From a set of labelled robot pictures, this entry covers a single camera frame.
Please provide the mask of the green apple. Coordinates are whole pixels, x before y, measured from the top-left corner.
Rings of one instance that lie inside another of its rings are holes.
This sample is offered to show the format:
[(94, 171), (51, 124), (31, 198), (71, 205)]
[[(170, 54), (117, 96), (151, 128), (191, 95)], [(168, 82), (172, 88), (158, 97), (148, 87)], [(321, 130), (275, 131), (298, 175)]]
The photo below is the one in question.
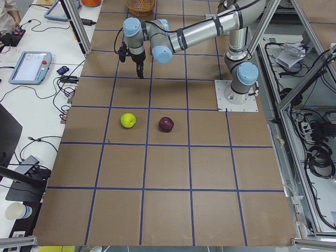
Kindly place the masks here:
[(121, 117), (120, 117), (120, 123), (121, 125), (126, 128), (126, 129), (130, 129), (133, 126), (135, 126), (137, 121), (137, 118), (134, 114), (132, 113), (124, 113)]

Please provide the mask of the dark red apple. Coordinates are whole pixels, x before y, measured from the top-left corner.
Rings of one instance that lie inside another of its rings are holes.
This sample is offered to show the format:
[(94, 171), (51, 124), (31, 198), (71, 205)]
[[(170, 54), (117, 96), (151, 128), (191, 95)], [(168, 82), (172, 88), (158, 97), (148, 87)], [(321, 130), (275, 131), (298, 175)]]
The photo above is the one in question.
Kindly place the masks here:
[(174, 121), (169, 117), (162, 117), (159, 120), (159, 129), (162, 132), (171, 132), (174, 128)]

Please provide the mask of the wicker basket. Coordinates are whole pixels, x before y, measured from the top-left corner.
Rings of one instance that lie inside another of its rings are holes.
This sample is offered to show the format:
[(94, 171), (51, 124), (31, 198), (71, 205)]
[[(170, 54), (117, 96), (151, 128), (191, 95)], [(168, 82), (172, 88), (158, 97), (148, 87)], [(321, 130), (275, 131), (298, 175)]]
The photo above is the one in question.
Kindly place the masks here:
[(145, 17), (152, 13), (156, 0), (126, 0), (131, 14), (136, 17)]

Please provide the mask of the black power adapter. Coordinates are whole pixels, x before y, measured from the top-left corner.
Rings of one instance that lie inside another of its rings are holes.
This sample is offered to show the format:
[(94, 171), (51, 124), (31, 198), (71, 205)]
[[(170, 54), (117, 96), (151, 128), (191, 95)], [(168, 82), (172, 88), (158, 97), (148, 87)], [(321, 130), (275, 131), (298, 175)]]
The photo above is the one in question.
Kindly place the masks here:
[(81, 19), (81, 22), (82, 22), (82, 24), (85, 25), (85, 26), (92, 26), (92, 25), (95, 25), (95, 24), (96, 24), (95, 21), (93, 21), (93, 20), (91, 20), (91, 19), (86, 19), (86, 18), (82, 18), (82, 19)]

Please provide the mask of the small dark blue pouch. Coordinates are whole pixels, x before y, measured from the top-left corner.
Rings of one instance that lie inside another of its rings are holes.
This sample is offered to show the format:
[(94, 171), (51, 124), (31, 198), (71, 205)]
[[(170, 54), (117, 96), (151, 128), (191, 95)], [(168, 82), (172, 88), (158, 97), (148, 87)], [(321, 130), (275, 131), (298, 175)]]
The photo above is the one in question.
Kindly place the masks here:
[(62, 66), (57, 70), (57, 73), (62, 76), (68, 71), (69, 71), (69, 68), (67, 66)]

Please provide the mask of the orange round container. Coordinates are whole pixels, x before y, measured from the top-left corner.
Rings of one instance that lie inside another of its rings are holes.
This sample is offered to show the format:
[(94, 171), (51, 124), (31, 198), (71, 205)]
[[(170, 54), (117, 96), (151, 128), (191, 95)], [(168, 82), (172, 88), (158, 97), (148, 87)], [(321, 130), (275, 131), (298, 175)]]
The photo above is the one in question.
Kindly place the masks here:
[(101, 4), (102, 0), (81, 0), (81, 2), (87, 7), (96, 7)]

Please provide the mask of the far teach pendant tablet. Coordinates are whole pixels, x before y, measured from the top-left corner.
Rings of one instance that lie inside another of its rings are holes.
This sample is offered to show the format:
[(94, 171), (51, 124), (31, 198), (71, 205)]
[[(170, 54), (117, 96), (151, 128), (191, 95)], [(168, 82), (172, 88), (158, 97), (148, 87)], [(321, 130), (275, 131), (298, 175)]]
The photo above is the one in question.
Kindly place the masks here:
[(48, 11), (44, 13), (44, 17), (49, 20), (56, 20), (61, 22), (67, 22), (68, 18), (61, 5), (60, 1), (55, 1)]

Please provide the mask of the teach pendant tablet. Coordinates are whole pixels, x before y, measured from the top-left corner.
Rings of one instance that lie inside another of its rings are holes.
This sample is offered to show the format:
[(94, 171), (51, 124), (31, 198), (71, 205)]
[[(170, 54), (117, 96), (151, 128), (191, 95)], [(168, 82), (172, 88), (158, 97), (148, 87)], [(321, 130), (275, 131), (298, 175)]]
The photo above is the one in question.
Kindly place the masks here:
[(68, 18), (61, 5), (60, 1), (55, 1), (48, 11), (44, 13), (44, 17), (49, 20), (56, 20), (61, 22), (67, 22)]
[(44, 80), (51, 62), (51, 52), (24, 51), (8, 82), (14, 85), (39, 85)]

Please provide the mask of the near teach pendant tablet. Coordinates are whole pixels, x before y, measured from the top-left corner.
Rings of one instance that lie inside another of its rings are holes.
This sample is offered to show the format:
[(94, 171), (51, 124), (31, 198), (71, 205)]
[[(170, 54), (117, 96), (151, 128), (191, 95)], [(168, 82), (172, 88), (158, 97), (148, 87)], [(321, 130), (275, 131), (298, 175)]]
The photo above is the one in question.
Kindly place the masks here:
[(51, 52), (24, 51), (8, 82), (14, 85), (39, 85), (44, 80), (51, 62)]

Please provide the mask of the grey usb hub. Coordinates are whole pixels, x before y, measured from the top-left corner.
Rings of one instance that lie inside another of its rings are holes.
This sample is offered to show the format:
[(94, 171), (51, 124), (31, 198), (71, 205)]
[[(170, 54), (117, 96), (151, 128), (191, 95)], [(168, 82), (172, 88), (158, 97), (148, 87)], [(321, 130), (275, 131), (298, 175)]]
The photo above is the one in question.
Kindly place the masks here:
[(26, 158), (22, 163), (14, 169), (15, 172), (20, 174), (27, 174), (29, 170), (36, 167), (39, 164), (39, 161), (32, 155)]

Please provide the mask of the crumpled white papers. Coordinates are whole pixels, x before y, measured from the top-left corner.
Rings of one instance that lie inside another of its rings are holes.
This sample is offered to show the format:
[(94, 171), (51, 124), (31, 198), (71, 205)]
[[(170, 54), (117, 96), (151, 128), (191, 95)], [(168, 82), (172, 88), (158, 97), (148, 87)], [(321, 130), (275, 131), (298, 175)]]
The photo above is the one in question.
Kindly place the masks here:
[(306, 56), (306, 50), (301, 43), (284, 43), (280, 45), (281, 53), (276, 58), (276, 63), (290, 69)]

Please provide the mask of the black monitor stand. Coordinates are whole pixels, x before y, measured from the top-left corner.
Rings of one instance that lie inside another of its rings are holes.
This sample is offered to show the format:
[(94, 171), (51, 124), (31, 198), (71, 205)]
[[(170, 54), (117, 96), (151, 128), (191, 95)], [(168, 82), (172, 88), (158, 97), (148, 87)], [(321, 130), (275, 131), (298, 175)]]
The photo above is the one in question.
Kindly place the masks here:
[(10, 161), (20, 140), (23, 127), (1, 106), (1, 178), (12, 180), (5, 197), (8, 201), (40, 202), (45, 192), (51, 170), (40, 166), (40, 162), (29, 156), (10, 169)]

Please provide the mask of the white paper cup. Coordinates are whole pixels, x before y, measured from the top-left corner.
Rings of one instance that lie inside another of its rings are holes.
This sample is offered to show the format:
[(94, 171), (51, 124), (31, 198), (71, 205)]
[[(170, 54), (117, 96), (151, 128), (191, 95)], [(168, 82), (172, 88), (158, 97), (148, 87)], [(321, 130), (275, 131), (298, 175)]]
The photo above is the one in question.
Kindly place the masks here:
[(7, 207), (5, 217), (9, 220), (26, 219), (32, 212), (33, 209), (30, 206), (20, 202), (14, 202)]

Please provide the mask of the aluminium frame post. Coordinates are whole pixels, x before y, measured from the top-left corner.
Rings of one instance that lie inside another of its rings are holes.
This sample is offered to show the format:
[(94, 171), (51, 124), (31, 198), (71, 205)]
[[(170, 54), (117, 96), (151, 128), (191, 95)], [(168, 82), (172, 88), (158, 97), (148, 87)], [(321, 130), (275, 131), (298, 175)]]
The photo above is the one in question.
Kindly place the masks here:
[(91, 54), (92, 47), (74, 1), (60, 0), (60, 2), (82, 53), (84, 55)]

